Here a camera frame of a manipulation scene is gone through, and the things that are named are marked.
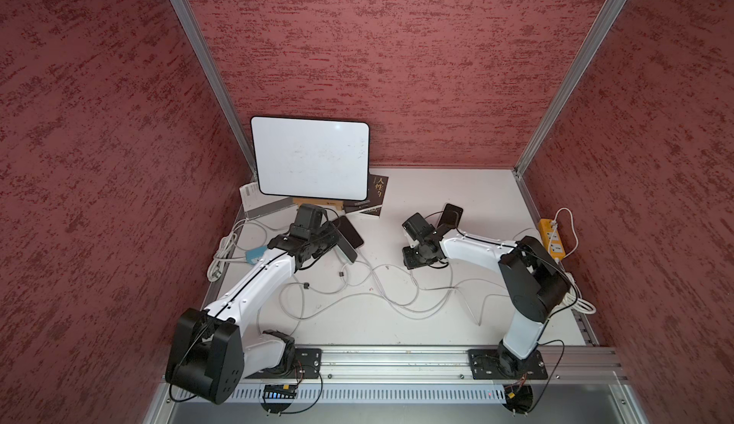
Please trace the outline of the pink case phone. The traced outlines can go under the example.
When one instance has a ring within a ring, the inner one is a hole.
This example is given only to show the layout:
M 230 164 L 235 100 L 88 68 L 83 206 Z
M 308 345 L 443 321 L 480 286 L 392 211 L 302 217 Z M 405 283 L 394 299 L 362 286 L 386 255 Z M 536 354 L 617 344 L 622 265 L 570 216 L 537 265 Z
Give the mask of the pink case phone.
M 333 220 L 334 225 L 342 237 L 349 242 L 354 249 L 359 249 L 364 244 L 364 240 L 357 232 L 353 223 L 346 216 L 341 216 Z
M 439 219 L 439 226 L 446 226 L 449 229 L 457 229 L 460 225 L 464 209 L 455 204 L 447 203 L 443 208 L 443 212 Z

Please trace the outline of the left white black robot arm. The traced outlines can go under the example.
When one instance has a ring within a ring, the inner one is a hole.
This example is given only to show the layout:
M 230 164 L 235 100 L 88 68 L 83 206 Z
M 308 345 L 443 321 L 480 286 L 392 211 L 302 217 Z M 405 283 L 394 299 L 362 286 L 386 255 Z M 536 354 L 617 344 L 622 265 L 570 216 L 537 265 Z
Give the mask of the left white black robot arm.
M 170 388 L 221 404 L 245 377 L 298 374 L 292 336 L 278 330 L 248 336 L 246 330 L 296 272 L 333 249 L 355 263 L 363 244 L 347 217 L 329 219 L 325 208 L 301 205 L 287 233 L 270 240 L 262 258 L 231 290 L 179 318 L 164 376 Z

